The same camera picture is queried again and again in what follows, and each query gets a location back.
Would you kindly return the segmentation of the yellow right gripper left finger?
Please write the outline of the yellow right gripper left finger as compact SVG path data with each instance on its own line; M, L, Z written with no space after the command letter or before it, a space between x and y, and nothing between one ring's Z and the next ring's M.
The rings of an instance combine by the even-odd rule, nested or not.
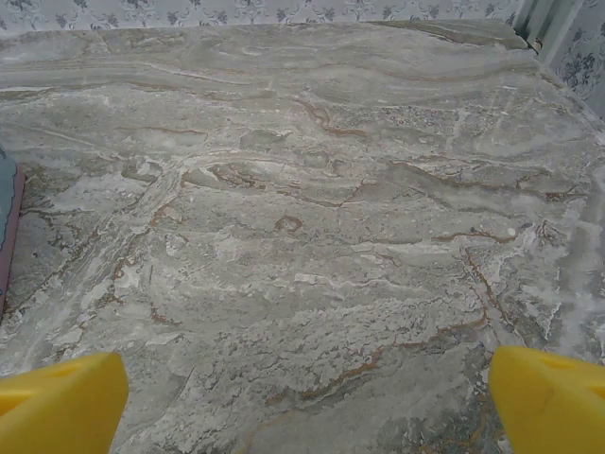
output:
M122 358L96 353L1 379L3 453L107 453L129 395Z

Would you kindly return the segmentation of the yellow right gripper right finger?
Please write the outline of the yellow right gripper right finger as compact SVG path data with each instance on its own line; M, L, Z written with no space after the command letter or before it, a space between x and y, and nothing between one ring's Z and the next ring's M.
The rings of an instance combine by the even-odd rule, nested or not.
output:
M604 367L521 346L493 355L489 388L515 453L602 453Z

